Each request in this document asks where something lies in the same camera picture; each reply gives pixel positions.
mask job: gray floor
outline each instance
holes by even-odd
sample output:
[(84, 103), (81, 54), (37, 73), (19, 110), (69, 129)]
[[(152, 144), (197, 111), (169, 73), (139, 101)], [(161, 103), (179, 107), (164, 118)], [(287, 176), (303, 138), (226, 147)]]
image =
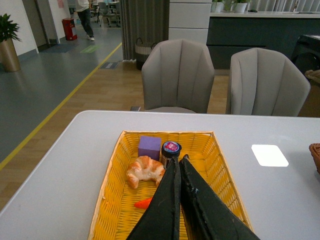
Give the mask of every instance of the gray floor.
[[(66, 53), (40, 52), (21, 60), (21, 70), (4, 72), (0, 64), (0, 162), (2, 162), (120, 43), (121, 29), (93, 22), (95, 41), (81, 26)], [(80, 53), (90, 45), (93, 53)], [(120, 47), (107, 61), (123, 59)]]

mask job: croissant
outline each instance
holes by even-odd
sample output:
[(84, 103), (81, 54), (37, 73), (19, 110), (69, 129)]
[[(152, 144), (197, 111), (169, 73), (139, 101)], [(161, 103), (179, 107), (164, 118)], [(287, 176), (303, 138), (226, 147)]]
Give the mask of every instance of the croissant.
[(165, 169), (161, 162), (153, 160), (149, 156), (139, 156), (135, 162), (129, 165), (126, 179), (130, 187), (136, 189), (140, 180), (154, 180), (158, 186), (164, 174)]

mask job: wicker basket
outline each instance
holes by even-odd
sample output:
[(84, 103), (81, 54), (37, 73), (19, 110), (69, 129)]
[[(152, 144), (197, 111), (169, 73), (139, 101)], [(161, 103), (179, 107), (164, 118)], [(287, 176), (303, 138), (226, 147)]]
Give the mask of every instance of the wicker basket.
[[(228, 208), (251, 230), (228, 165), (213, 132), (136, 132), (123, 131), (111, 155), (100, 189), (88, 239), (123, 240), (132, 231), (144, 210), (134, 203), (150, 198), (156, 191), (153, 181), (141, 181), (137, 189), (126, 183), (126, 171), (138, 157), (140, 136), (160, 137), (162, 144), (175, 141), (182, 145), (180, 156), (189, 154), (190, 162)], [(180, 239), (187, 240), (182, 213)]]
[(309, 150), (313, 157), (316, 170), (320, 174), (320, 143), (312, 143), (309, 146)]

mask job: purple sponge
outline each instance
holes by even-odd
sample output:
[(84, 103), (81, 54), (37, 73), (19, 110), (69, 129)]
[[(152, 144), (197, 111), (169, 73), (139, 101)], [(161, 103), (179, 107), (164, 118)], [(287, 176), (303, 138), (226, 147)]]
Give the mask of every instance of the purple sponge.
[(149, 156), (159, 161), (161, 150), (161, 137), (141, 136), (138, 146), (138, 157)]

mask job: table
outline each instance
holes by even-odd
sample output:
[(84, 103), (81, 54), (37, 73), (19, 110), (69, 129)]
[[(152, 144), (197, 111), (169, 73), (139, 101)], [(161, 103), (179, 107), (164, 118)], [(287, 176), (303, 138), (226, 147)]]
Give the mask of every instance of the table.
[[(309, 152), (320, 118), (133, 111), (79, 113), (0, 212), (0, 239), (87, 239), (122, 130), (214, 131), (261, 240), (317, 240), (320, 175)], [(252, 144), (277, 145), (288, 167), (260, 166)]]

